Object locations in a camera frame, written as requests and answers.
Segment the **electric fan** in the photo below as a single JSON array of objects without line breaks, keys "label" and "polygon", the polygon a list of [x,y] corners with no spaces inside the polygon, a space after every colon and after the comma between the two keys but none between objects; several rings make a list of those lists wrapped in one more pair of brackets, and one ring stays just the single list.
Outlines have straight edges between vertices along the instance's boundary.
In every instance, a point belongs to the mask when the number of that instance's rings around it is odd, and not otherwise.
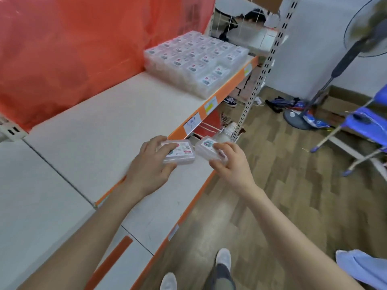
[{"label": "electric fan", "polygon": [[375,57],[387,52],[387,0],[370,0],[354,15],[344,33],[344,46],[348,52],[305,109],[300,114],[290,109],[284,111],[284,119],[288,124],[302,130],[312,129],[303,117],[332,80],[340,76],[356,56]]}]

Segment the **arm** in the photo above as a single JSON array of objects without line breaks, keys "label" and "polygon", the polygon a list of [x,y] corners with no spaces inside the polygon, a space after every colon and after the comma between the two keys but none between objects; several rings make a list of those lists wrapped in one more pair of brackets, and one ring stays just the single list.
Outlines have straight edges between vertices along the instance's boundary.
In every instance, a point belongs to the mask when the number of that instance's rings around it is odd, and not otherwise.
[{"label": "arm", "polygon": [[167,182],[176,164],[162,165],[175,143],[156,147],[165,136],[143,144],[125,180],[87,222],[77,230],[18,290],[82,290],[93,275],[129,211]]},{"label": "arm", "polygon": [[289,221],[254,183],[239,146],[223,143],[214,147],[224,151],[228,163],[224,166],[212,160],[211,167],[245,200],[283,268],[302,289],[363,289]]}]

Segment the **grey pants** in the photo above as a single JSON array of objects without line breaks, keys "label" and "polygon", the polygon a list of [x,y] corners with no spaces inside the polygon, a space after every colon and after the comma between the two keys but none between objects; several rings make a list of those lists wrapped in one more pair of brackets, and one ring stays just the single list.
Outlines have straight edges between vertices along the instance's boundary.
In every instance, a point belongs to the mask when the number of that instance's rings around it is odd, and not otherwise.
[{"label": "grey pants", "polygon": [[224,264],[217,264],[212,268],[203,290],[236,290],[231,274]]}]

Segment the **wooden floor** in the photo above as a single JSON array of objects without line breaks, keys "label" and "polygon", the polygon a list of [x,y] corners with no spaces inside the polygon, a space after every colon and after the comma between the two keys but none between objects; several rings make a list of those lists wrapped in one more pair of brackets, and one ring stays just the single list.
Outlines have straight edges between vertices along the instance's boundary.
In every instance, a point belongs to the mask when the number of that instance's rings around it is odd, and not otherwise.
[{"label": "wooden floor", "polygon": [[[273,90],[268,89],[268,96]],[[240,114],[243,106],[232,112]],[[309,153],[326,134],[293,129],[267,106],[250,111],[247,133],[238,144],[249,159],[255,182],[279,209],[330,257],[336,249],[361,249],[387,258],[387,185],[369,164],[347,178],[340,173],[351,157],[327,143]],[[356,148],[368,142],[342,135]],[[216,252],[229,248],[231,274],[239,290],[297,289],[286,275],[251,211],[215,176],[152,267],[142,289],[158,289],[173,272],[178,289],[201,289]]]}]

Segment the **stacked plastic boxes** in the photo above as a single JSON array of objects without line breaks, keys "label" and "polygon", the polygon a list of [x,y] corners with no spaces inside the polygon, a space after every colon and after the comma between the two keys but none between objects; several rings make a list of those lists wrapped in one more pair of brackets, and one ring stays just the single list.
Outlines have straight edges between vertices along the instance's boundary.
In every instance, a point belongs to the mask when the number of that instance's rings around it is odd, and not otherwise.
[{"label": "stacked plastic boxes", "polygon": [[144,51],[145,68],[177,87],[208,98],[245,62],[249,50],[191,31]]}]

